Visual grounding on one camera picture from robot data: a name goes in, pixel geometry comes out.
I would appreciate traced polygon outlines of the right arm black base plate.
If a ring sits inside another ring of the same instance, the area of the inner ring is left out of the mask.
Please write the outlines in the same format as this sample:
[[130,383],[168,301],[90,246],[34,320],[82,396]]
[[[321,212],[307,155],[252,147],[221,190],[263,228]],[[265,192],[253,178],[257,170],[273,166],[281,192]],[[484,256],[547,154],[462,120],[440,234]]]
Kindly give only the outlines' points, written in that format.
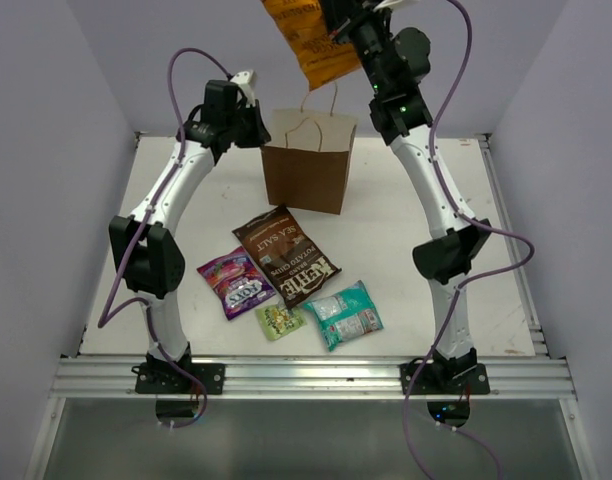
[[478,363],[473,368],[454,374],[442,364],[425,364],[413,382],[411,395],[487,395],[491,393],[486,367]]

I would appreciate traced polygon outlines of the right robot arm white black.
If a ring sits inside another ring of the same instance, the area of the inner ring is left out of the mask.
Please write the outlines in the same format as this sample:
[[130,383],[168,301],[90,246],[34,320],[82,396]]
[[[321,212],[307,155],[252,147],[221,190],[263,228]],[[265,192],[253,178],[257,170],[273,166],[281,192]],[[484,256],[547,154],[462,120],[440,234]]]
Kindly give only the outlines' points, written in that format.
[[374,92],[372,124],[403,165],[426,215],[431,238],[412,253],[429,283],[436,322],[437,344],[425,370],[437,389],[454,392],[477,365],[464,283],[490,224],[472,224],[472,210],[430,147],[433,118],[420,90],[431,69],[430,41],[414,27],[391,32],[392,1],[323,1],[320,7],[331,40],[354,48]]

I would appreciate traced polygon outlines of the brown Kettle sea salt chips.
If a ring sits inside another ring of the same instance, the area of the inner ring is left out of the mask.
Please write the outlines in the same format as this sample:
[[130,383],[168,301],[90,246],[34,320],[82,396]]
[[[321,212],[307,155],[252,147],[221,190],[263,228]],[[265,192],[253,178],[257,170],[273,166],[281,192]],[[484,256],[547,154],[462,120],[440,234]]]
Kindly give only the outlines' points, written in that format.
[[254,217],[233,234],[289,309],[341,272],[285,205]]

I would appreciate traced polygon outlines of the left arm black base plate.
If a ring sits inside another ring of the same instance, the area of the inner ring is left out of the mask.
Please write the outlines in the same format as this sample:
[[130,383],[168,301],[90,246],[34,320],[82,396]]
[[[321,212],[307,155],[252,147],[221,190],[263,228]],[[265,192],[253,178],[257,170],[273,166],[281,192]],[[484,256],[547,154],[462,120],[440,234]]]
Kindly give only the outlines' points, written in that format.
[[[204,386],[207,395],[221,395],[226,379],[226,365],[222,363],[192,363],[186,367]],[[200,393],[197,384],[186,375],[175,371],[168,363],[149,366],[146,362],[133,366],[136,375],[135,392],[150,395]]]

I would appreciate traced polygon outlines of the brown paper bag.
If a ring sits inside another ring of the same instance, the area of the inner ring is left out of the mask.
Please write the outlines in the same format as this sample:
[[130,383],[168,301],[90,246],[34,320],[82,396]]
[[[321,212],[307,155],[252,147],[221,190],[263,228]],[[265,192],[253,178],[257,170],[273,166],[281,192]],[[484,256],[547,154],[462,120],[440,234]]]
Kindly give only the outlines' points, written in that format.
[[271,114],[271,141],[261,148],[268,203],[338,215],[350,173],[358,120],[330,106],[310,110],[276,109]]

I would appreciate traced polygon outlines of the orange Kettle honey dijon chips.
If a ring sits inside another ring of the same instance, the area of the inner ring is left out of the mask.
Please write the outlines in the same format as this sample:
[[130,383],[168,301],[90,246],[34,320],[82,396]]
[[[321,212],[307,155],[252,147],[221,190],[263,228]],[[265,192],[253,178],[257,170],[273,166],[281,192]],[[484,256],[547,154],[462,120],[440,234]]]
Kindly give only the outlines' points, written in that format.
[[318,1],[263,0],[262,5],[295,54],[310,91],[360,68],[351,45],[329,38]]

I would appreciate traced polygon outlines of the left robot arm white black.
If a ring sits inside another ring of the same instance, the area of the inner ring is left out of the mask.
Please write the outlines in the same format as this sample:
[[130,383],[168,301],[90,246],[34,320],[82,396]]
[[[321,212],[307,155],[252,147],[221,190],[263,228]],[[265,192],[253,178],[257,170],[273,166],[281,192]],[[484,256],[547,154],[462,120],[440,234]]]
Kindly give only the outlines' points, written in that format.
[[185,258],[175,233],[195,190],[230,147],[259,148],[269,142],[254,89],[251,70],[209,81],[202,104],[179,116],[172,155],[150,192],[129,215],[116,216],[109,225],[114,283],[133,292],[145,318],[149,348],[141,374],[158,374],[171,392],[187,390],[194,379],[177,301]]

